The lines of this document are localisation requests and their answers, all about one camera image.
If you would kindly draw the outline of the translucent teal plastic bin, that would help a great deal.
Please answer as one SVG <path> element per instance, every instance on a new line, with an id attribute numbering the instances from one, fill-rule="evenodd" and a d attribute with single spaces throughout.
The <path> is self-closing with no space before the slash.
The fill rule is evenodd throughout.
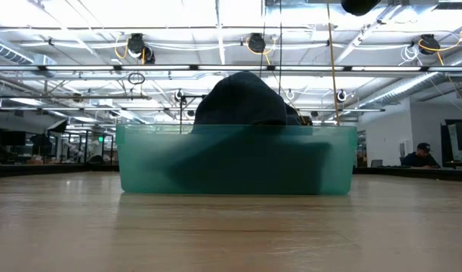
<path id="1" fill-rule="evenodd" d="M 224 128 L 240 131 L 244 128 L 283 129 L 294 134 L 312 136 L 314 141 L 331 145 L 325 157 L 321 185 L 314 194 L 346 195 L 351 188 L 355 165 L 357 130 L 353 126 L 299 126 L 299 125 L 118 125 L 116 143 L 121 186 L 126 193 L 210 194 L 186 192 L 170 180 L 160 162 L 164 152 L 183 143 L 193 131 Z"/>

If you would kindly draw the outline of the long ceiling light bar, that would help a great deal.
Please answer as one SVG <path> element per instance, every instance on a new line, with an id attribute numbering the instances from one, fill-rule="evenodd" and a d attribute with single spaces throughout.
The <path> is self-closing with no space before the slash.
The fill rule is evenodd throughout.
<path id="1" fill-rule="evenodd" d="M 462 73 L 462 66 L 257 66 L 257 65 L 102 65 L 0 66 L 0 71 L 281 71 L 281 72 L 443 72 Z"/>
<path id="2" fill-rule="evenodd" d="M 180 111 L 179 107 L 0 107 L 0 111 L 13 111 L 13 110 L 22 110 L 22 111 L 111 111 L 111 110 L 127 110 L 127 111 Z M 334 112 L 335 110 L 330 108 L 314 108 L 314 107 L 304 107 L 296 108 L 296 111 L 302 112 Z M 385 112 L 385 109 L 338 109 L 339 113 L 341 112 L 350 112 L 350 113 L 373 113 L 373 112 Z"/>

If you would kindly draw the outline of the distant black robot workstation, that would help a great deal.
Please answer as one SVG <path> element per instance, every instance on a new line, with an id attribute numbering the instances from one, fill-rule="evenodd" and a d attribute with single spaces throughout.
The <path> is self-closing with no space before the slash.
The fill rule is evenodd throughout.
<path id="1" fill-rule="evenodd" d="M 118 162 L 116 136 L 91 130 L 48 133 L 51 161 L 60 164 L 112 165 Z"/>

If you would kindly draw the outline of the person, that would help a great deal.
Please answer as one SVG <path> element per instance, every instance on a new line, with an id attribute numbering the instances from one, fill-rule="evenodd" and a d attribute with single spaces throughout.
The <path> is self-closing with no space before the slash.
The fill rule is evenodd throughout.
<path id="1" fill-rule="evenodd" d="M 431 146 L 428 143 L 419 143 L 415 152 L 402 158 L 401 165 L 415 168 L 440 168 L 431 154 Z"/>

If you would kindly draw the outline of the distant black rig frame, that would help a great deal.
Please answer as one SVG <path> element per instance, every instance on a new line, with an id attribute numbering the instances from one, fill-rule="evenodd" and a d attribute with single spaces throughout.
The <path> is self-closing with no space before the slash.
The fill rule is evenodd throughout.
<path id="1" fill-rule="evenodd" d="M 187 98 L 190 98 L 191 99 L 191 102 L 187 103 L 186 105 L 189 106 L 195 99 L 197 98 L 201 98 L 201 99 L 204 99 L 206 97 L 206 94 L 201 94 L 201 95 L 186 95 L 182 92 L 179 92 L 180 94 L 180 99 L 179 99 L 179 114 L 180 114 L 180 118 L 179 118 L 179 133 L 182 134 L 183 132 L 183 110 L 184 110 L 184 107 L 183 107 L 183 102 L 187 99 Z"/>

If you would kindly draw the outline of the silver air duct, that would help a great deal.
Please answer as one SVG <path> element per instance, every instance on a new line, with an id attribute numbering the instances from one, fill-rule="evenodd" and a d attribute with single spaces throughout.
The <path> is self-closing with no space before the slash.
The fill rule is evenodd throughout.
<path id="1" fill-rule="evenodd" d="M 0 39 L 0 57 L 17 65 L 56 65 L 57 61 L 45 54 L 33 54 L 18 49 L 8 41 Z"/>
<path id="2" fill-rule="evenodd" d="M 371 107 L 374 104 L 388 104 L 396 102 L 434 85 L 441 84 L 448 79 L 451 73 L 462 73 L 462 50 L 445 59 L 446 66 L 424 66 L 420 68 L 421 74 L 412 78 L 400 79 L 375 94 L 356 104 L 357 108 Z"/>

